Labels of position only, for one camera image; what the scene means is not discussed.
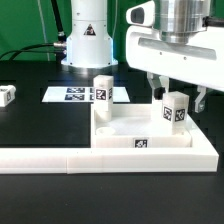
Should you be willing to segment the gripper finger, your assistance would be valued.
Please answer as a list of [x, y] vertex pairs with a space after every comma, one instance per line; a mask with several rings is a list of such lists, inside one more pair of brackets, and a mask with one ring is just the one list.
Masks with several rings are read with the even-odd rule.
[[200, 113], [205, 109], [206, 95], [208, 93], [208, 88], [204, 86], [197, 87], [198, 95], [194, 101], [194, 111]]
[[162, 86], [162, 83], [160, 81], [160, 76], [148, 72], [147, 79], [152, 90], [152, 97], [155, 100], [162, 100], [163, 94], [165, 93], [165, 88]]

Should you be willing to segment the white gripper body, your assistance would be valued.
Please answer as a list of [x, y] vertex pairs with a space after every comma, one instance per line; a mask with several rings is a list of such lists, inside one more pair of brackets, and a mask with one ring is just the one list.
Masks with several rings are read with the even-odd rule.
[[184, 44], [166, 43], [151, 28], [126, 33], [130, 67], [224, 92], [224, 28], [208, 27]]

